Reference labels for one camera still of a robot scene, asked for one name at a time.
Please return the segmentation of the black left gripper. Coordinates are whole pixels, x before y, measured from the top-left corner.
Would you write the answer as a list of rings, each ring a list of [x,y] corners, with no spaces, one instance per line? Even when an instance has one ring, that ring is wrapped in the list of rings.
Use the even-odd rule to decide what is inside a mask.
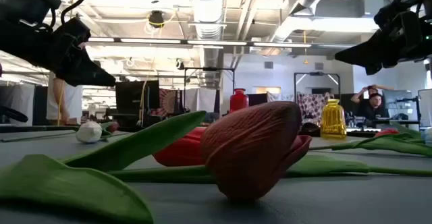
[[[0,51],[55,73],[71,86],[114,86],[115,78],[93,62],[86,49],[73,51],[62,45],[65,24],[44,22],[45,15],[0,14]]]

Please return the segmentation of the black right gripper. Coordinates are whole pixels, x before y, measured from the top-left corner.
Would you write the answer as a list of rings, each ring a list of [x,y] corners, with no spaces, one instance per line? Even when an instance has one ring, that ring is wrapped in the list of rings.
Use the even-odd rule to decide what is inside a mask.
[[[335,54],[335,59],[358,65],[367,75],[390,68],[401,61],[418,61],[432,54],[432,15],[418,11],[399,13],[381,28],[381,39],[371,37],[359,45]]]

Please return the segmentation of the white artificial tulip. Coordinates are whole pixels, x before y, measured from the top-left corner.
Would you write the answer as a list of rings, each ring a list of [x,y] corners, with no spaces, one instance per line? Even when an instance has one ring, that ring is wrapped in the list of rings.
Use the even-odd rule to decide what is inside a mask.
[[[97,123],[95,121],[88,121],[82,124],[76,132],[76,139],[85,144],[91,144],[104,140],[113,134],[108,132],[106,128],[112,121],[105,123]]]

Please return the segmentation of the bright red artificial tulip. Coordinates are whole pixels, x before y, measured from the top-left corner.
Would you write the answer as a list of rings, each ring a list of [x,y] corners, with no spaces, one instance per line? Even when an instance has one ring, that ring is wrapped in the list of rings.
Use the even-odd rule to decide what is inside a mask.
[[[432,128],[416,131],[393,123],[395,130],[381,130],[374,137],[331,146],[310,147],[309,150],[390,150],[398,153],[421,155],[432,158]]]
[[[202,165],[204,161],[200,153],[200,137],[203,132],[203,128],[192,130],[172,145],[155,153],[153,155],[155,160],[167,167]],[[414,170],[372,167],[361,162],[337,160],[323,155],[306,155],[294,163],[287,171],[290,176],[318,176],[336,173],[386,173],[432,177],[432,169]]]

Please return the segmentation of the dark red artificial tulip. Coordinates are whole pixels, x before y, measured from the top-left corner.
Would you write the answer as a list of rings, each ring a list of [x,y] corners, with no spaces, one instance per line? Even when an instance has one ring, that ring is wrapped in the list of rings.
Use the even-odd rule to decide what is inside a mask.
[[[104,147],[66,160],[26,155],[0,171],[0,201],[72,208],[119,224],[153,224],[145,202],[114,171],[152,155],[191,132],[203,112],[166,119]],[[198,154],[231,200],[264,196],[307,152],[293,102],[247,107],[217,120],[200,137]]]

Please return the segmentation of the yellow glass vase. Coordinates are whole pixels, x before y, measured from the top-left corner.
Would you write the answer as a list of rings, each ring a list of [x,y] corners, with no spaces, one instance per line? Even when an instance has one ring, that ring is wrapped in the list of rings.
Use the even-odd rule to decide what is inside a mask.
[[[344,139],[347,136],[344,108],[339,99],[329,99],[321,113],[322,138]]]

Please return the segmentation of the red glass vase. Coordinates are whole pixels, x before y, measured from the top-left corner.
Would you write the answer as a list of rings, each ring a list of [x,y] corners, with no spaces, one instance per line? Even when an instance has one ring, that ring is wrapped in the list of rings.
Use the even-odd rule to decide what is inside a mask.
[[[244,88],[236,88],[230,97],[229,112],[238,111],[249,106],[249,97]]]

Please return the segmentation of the person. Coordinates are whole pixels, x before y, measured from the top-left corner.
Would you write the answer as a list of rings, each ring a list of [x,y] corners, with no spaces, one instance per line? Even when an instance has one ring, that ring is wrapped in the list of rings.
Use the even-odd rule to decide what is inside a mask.
[[[358,105],[355,116],[364,117],[368,120],[374,120],[378,117],[389,117],[388,110],[383,104],[383,97],[379,93],[379,89],[393,90],[393,88],[390,87],[374,84],[363,87],[360,92],[352,96],[351,101]]]

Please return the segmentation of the black partition panel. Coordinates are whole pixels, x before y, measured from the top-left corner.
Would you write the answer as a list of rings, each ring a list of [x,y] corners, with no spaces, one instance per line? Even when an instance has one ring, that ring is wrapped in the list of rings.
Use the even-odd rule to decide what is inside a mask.
[[[47,125],[47,86],[36,86],[34,88],[33,100],[33,125]]]

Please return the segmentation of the black screen panel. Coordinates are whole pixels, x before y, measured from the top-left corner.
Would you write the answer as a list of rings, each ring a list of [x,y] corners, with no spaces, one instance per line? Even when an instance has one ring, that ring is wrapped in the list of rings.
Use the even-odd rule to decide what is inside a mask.
[[[115,98],[120,113],[137,113],[141,103],[145,109],[157,109],[160,107],[159,81],[116,82]]]

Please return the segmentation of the grey computer monitor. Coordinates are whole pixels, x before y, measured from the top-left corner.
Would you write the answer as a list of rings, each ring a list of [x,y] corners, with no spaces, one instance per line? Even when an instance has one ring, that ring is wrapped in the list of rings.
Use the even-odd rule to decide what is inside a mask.
[[[412,93],[409,90],[384,90],[383,91],[385,105],[387,109],[411,109],[412,102],[397,102],[398,99],[412,98]]]

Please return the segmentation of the patterned quilt cloth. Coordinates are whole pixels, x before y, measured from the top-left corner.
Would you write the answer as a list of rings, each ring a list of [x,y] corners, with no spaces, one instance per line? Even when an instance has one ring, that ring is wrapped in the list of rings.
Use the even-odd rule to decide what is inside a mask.
[[[302,122],[321,125],[322,110],[328,96],[323,94],[299,94],[297,103],[301,110]]]

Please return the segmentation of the black curved bar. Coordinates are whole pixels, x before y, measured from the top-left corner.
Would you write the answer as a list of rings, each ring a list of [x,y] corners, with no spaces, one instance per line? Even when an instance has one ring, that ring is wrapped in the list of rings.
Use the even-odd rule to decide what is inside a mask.
[[[9,117],[10,119],[14,119],[19,122],[26,123],[28,121],[28,117],[24,115],[23,113],[16,111],[15,109],[11,109],[9,107],[1,106],[0,105],[0,116],[5,115],[6,117]]]

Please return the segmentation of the round mandala tapestry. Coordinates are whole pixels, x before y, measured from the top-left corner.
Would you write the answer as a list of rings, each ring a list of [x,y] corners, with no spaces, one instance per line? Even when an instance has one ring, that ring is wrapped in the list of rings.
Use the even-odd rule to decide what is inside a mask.
[[[160,89],[159,90],[159,108],[157,115],[166,116],[175,112],[177,91]]]

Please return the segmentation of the black rounded object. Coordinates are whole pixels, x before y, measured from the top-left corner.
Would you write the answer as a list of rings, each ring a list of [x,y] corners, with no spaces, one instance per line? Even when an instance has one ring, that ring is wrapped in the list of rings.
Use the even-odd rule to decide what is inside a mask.
[[[321,136],[321,129],[315,123],[306,122],[306,123],[302,124],[298,134],[311,136],[311,137],[320,137]]]

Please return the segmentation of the long ceiling light strip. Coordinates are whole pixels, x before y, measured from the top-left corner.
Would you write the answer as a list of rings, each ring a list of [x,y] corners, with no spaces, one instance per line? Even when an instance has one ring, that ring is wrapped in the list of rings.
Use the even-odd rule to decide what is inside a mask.
[[[310,48],[307,43],[267,43],[238,40],[187,40],[162,38],[120,38],[120,37],[90,37],[90,43],[129,43],[148,45],[211,45],[211,46],[241,46],[241,47],[281,47],[281,48]]]

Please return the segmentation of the silver ceiling ventilation duct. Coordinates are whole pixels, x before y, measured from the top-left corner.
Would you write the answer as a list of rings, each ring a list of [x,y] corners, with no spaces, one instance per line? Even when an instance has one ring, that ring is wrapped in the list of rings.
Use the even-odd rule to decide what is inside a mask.
[[[194,21],[198,40],[221,40],[223,27],[223,0],[192,0],[194,7]],[[222,68],[219,61],[221,49],[199,48],[201,67]],[[217,88],[220,82],[220,71],[198,71],[198,81],[201,87]]]

